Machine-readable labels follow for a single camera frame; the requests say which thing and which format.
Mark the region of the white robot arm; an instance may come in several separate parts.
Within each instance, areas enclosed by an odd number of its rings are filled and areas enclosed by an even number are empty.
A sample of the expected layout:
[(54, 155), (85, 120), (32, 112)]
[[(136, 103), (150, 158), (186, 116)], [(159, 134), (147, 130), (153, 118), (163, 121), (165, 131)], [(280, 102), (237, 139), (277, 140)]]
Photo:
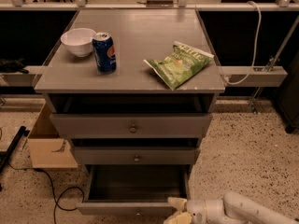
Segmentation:
[(167, 201), (176, 212), (163, 224), (299, 224), (297, 218), (285, 217), (233, 191), (222, 199), (169, 197)]

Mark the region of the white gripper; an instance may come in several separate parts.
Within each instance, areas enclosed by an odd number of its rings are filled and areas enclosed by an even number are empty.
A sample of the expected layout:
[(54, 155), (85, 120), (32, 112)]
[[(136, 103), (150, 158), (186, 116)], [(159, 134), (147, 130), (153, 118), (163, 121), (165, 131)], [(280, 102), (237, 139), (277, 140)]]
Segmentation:
[(184, 198), (169, 197), (168, 203), (177, 212), (168, 217), (163, 224), (206, 224), (206, 211), (203, 200), (186, 200)]

